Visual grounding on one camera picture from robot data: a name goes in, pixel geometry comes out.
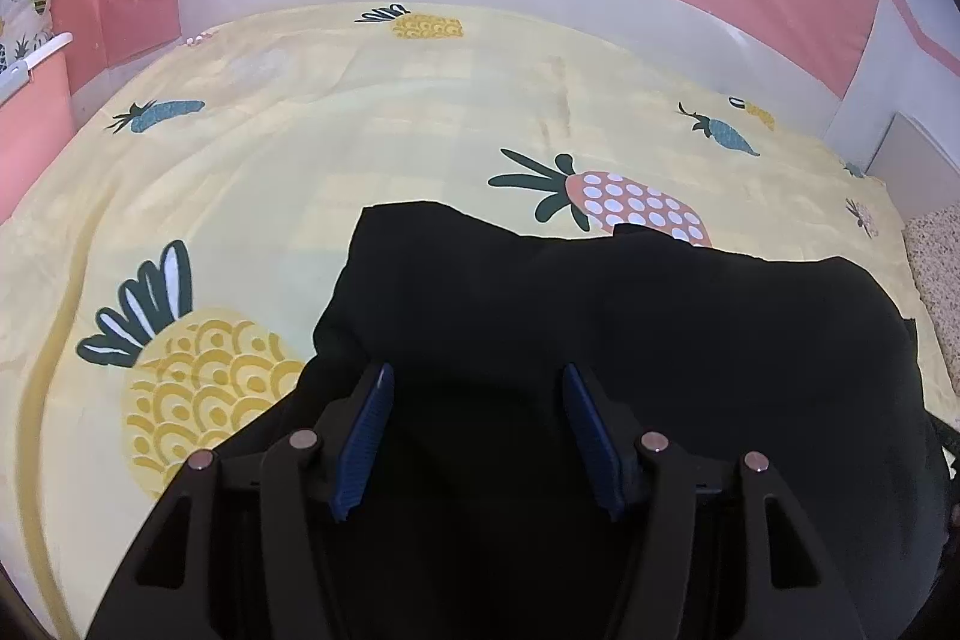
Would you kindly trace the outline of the large black garment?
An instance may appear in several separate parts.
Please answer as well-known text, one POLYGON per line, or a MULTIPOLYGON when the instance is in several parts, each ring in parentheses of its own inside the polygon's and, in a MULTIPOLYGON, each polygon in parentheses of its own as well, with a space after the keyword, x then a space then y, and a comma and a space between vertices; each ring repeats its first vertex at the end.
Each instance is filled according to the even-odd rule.
POLYGON ((331 554, 338 637, 612 637, 636 564, 569 432, 568 367, 688 452, 765 453, 867 637, 898 637, 928 599, 947 466, 918 336, 848 260, 765 262, 641 227, 540 239, 439 203, 375 206, 295 391, 236 445, 313 424, 373 362, 394 369, 395 403, 331 554))

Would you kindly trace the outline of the speckled knit pillow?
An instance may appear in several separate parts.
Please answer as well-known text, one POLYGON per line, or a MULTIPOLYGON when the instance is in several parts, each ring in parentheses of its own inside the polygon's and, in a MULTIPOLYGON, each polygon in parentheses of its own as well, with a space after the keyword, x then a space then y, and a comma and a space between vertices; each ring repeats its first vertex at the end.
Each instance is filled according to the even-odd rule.
POLYGON ((958 203, 916 216, 903 241, 949 377, 947 422, 958 427, 958 203))

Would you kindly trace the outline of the yellow pineapple print bedsheet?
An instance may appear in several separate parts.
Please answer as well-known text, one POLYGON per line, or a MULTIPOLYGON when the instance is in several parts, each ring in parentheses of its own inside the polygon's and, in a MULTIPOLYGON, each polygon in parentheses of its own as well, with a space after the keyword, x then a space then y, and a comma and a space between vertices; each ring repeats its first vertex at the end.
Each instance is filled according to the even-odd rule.
POLYGON ((359 213, 431 200, 535 236, 656 227, 844 257, 958 396, 882 182, 768 113, 504 11, 345 5, 197 35, 107 101, 2 227, 2 564, 89 627, 179 466, 295 385, 359 213))

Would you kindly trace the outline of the white headboard panel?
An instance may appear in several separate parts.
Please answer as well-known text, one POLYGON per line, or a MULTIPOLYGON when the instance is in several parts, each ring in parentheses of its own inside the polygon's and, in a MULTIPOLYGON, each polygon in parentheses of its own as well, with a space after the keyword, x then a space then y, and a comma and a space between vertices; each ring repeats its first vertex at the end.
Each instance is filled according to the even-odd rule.
POLYGON ((960 200, 958 166, 910 115, 896 112, 867 174, 884 182, 903 221, 960 200))

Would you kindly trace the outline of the pineapple print hanging cloth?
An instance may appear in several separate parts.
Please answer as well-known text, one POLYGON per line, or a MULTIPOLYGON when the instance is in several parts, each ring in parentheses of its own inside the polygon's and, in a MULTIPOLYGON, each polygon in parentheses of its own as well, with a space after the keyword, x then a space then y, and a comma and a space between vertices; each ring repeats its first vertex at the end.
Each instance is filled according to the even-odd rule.
POLYGON ((2 0, 2 97, 6 104, 28 83, 43 64, 71 41, 70 34, 55 34, 52 0, 2 0))

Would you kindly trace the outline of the white bed frame board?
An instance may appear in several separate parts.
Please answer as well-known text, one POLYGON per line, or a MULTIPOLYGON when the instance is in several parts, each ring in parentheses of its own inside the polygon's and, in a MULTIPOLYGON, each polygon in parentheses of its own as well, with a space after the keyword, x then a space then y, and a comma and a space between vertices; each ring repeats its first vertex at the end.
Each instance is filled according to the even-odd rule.
POLYGON ((176 0, 174 39, 184 42, 251 14, 347 2, 459 5, 535 16, 602 37, 713 91, 748 99, 807 135, 825 135, 841 104, 789 58, 682 0, 176 0))

